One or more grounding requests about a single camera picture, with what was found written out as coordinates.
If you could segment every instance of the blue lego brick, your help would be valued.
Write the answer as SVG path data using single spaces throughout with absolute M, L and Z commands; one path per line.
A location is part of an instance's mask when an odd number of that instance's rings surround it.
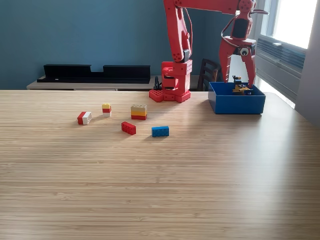
M 266 95 L 252 85 L 252 95 L 233 95 L 233 82 L 210 82 L 208 98 L 216 114 L 262 114 Z
M 152 137 L 167 137 L 169 136 L 168 126 L 155 126 L 151 129 Z

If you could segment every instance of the cable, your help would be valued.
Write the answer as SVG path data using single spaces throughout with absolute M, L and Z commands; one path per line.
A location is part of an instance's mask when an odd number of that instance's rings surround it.
M 235 48 L 240 48 L 240 46 L 235 45 L 235 44 L 229 42 L 229 41 L 224 37 L 225 31 L 228 29 L 228 27 L 230 26 L 230 24 L 236 19 L 236 17 L 237 17 L 237 16 L 234 16 L 234 17 L 229 21 L 229 23 L 227 24 L 227 26 L 225 26 L 225 28 L 224 28 L 224 29 L 222 30 L 222 32 L 221 32 L 221 37 L 222 37 L 222 39 L 223 39 L 225 42 L 227 42 L 227 43 L 230 44 L 231 46 L 233 46 L 233 47 L 235 47 Z
M 188 13 L 187 8 L 184 7 L 184 10 L 185 10 L 185 12 L 186 12 L 186 15 L 188 16 L 189 23 L 190 23 L 190 50 L 191 50 L 191 53 L 192 53 L 192 44 L 193 44 L 192 22 L 191 22 L 191 18 L 190 18 L 190 16 L 189 16 L 189 13 Z

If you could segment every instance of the robotic arm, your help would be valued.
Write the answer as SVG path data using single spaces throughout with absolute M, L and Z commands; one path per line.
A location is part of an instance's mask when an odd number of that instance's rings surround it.
M 173 62 L 163 62 L 162 92 L 153 92 L 149 96 L 157 102 L 177 101 L 183 102 L 190 98 L 190 75 L 192 72 L 192 23 L 187 8 L 216 11 L 224 14 L 236 15 L 221 33 L 219 57 L 222 75 L 225 82 L 229 80 L 229 70 L 232 55 L 240 55 L 245 62 L 249 77 L 249 87 L 256 77 L 255 45 L 256 41 L 247 39 L 252 29 L 253 13 L 268 14 L 263 10 L 255 10 L 256 0 L 163 0 L 167 18 L 168 36 Z M 184 12 L 190 21 L 188 32 Z M 223 36 L 224 31 L 233 23 L 231 36 Z

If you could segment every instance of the black tray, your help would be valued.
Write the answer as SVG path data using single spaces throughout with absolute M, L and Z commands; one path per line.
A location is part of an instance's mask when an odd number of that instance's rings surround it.
M 92 72 L 91 65 L 44 65 L 45 77 L 38 83 L 149 84 L 149 65 L 104 65 L 103 72 Z

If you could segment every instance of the white wall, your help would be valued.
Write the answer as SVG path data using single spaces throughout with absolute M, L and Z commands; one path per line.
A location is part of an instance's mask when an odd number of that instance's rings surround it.
M 320 1 L 318 1 L 295 109 L 320 127 Z

